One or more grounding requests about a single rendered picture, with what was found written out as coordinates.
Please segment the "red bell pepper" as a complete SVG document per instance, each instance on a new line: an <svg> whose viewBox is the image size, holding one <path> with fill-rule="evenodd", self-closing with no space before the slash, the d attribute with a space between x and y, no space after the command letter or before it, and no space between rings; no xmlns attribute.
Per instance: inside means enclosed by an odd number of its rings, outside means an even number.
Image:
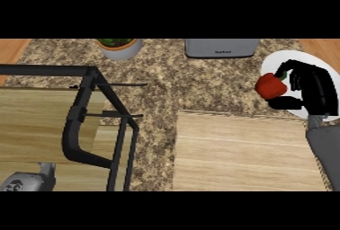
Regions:
<svg viewBox="0 0 340 230"><path fill-rule="evenodd" d="M285 94L287 85L272 73L266 73L256 82L254 90L265 100L271 100Z"/></svg>

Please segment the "white plate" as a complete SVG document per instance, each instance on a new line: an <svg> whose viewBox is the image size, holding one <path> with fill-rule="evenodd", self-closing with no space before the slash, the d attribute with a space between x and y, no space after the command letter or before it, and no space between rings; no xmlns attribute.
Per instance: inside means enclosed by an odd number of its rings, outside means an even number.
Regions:
<svg viewBox="0 0 340 230"><path fill-rule="evenodd" d="M265 61L262 63L262 68L260 68L260 75L266 73L275 74L280 69L281 63L287 62L288 59L297 60L311 65L315 65L328 71L330 76L333 78L334 88L336 88L337 98L339 98L339 116L328 116L328 118L324 119L324 121L333 121L333 120L340 119L340 75L336 72L334 68L328 65L328 63L324 62L322 59L312 56L303 51L280 50L274 52L272 54L269 54L268 57L265 58ZM293 96L294 98L302 100L302 91L291 91L291 84L290 84L291 72L293 70L287 72L287 78L283 80L283 83L287 85L287 92L283 96ZM293 115L296 115L299 118L308 119L308 110L305 107L302 108L302 110L287 110L287 111Z"/></svg>

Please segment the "grey potted plant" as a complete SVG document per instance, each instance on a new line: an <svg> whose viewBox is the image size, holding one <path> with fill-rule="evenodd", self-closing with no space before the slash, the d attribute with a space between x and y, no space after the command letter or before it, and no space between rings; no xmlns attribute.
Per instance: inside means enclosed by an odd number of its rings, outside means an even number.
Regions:
<svg viewBox="0 0 340 230"><path fill-rule="evenodd" d="M120 47L107 47L101 42L98 43L104 56L111 60L127 60L133 58L142 48L142 39L132 39L132 41Z"/></svg>

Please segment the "pale wooden shelf board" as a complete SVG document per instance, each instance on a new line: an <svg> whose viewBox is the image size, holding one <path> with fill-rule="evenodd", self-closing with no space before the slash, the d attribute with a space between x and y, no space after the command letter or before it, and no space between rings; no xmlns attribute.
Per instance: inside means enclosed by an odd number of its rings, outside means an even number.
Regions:
<svg viewBox="0 0 340 230"><path fill-rule="evenodd" d="M55 191L104 191L110 169L70 161L61 149L62 130L77 90L0 88L0 185L15 173L39 173L39 163L56 164ZM99 125L86 117L80 147L113 159L118 123ZM133 129L126 125L115 190L124 190L124 175Z"/></svg>

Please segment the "grey appliance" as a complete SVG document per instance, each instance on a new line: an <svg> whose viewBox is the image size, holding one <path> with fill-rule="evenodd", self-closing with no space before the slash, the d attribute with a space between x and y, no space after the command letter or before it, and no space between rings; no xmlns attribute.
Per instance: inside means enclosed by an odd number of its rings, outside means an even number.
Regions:
<svg viewBox="0 0 340 230"><path fill-rule="evenodd" d="M256 53L260 39L185 39L189 58L247 58Z"/></svg>

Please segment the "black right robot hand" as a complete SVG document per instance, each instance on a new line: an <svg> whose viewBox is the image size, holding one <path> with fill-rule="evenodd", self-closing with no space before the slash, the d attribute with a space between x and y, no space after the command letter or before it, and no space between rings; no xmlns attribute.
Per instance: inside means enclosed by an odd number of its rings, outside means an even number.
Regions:
<svg viewBox="0 0 340 230"><path fill-rule="evenodd" d="M281 63L275 77L291 71L288 76L293 91L302 92L302 98L277 96L268 99L268 106L275 110L300 110L309 115L339 115L339 97L330 72L308 63L288 59Z"/></svg>

